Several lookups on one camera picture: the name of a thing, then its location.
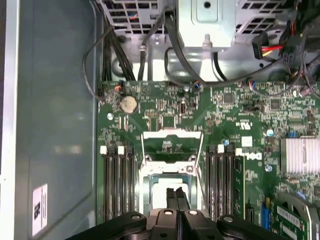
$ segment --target screw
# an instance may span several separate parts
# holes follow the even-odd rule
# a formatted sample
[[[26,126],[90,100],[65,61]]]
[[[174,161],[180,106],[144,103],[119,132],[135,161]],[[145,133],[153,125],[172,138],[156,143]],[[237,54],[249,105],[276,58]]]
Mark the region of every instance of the screw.
[[[106,118],[108,119],[108,120],[113,120],[114,119],[114,115],[113,115],[113,113],[111,113],[111,112],[109,112],[107,115],[106,115]]]
[[[192,173],[192,172],[194,171],[194,167],[193,167],[193,166],[187,166],[187,167],[186,167],[186,171],[187,171],[188,173]]]
[[[170,210],[164,211],[164,214],[165,215],[172,215],[172,211],[170,211]]]
[[[232,223],[232,222],[234,221],[234,220],[233,220],[231,217],[229,217],[229,216],[224,217],[223,220],[224,220],[225,222],[227,222],[227,223]]]
[[[132,218],[133,220],[138,220],[138,219],[140,219],[140,216],[138,216],[138,215],[133,215],[131,218]]]
[[[184,87],[183,87],[183,90],[187,93],[187,92],[189,92],[190,87],[189,87],[189,86],[184,86]]]
[[[267,164],[264,166],[264,170],[267,172],[267,173],[270,173],[272,171],[272,166],[270,164]]]
[[[191,210],[191,211],[189,211],[189,214],[191,214],[191,215],[197,215],[198,214],[198,212],[197,211],[195,211],[195,210]]]

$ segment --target wire bundle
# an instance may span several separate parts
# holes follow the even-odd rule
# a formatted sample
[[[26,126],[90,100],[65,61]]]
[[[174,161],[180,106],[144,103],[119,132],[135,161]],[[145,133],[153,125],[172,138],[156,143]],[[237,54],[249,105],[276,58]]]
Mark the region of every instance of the wire bundle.
[[[273,45],[273,46],[263,46],[262,47],[262,56],[266,57],[271,54],[274,50],[281,50],[284,46],[283,45]]]

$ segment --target white label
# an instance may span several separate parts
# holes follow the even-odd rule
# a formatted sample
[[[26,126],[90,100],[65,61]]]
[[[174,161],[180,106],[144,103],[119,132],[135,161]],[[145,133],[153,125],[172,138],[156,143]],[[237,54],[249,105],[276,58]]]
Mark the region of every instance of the white label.
[[[241,122],[236,122],[235,125],[237,127],[240,127],[241,130],[251,130],[252,122],[248,122],[246,120],[243,120]]]
[[[247,160],[262,160],[262,153],[261,152],[242,152],[242,148],[236,148],[235,149],[235,155],[236,156],[246,156]]]
[[[243,148],[245,148],[245,147],[251,148],[252,145],[253,145],[252,136],[242,136],[241,137],[241,146]]]
[[[300,220],[293,216],[291,213],[289,213],[288,211],[282,209],[281,207],[277,206],[276,207],[276,212],[283,217],[284,219],[288,220],[290,223],[292,223],[293,225],[295,225],[296,227],[298,227],[300,229]]]
[[[286,226],[282,226],[282,230],[290,238],[292,238],[293,240],[297,240],[297,235],[293,231],[291,231],[289,228],[287,228]]]
[[[33,190],[32,197],[32,236],[35,236],[48,223],[48,184]]]

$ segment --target sticker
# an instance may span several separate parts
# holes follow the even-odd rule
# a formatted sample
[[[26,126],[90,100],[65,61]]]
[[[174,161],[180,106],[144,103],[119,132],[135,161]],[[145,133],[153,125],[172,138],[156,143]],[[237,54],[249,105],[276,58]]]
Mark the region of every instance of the sticker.
[[[297,235],[293,231],[291,231],[289,228],[287,228],[286,226],[282,226],[282,230],[290,238],[292,238],[293,240],[297,240]]]
[[[32,236],[35,236],[48,223],[48,184],[33,190],[32,196]]]
[[[243,148],[248,147],[251,148],[253,145],[252,136],[242,136],[241,137],[241,146]]]
[[[288,220],[290,223],[292,223],[293,225],[295,225],[296,227],[298,227],[300,229],[300,220],[293,216],[291,213],[289,213],[288,211],[282,209],[281,207],[277,206],[276,207],[276,212],[283,217],[284,219]]]

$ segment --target heatsink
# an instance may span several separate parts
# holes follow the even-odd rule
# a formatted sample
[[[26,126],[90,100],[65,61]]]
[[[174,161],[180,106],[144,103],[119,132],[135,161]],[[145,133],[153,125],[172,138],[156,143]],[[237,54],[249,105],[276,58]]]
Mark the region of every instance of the heatsink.
[[[280,147],[282,173],[320,173],[320,139],[283,138],[281,139]]]

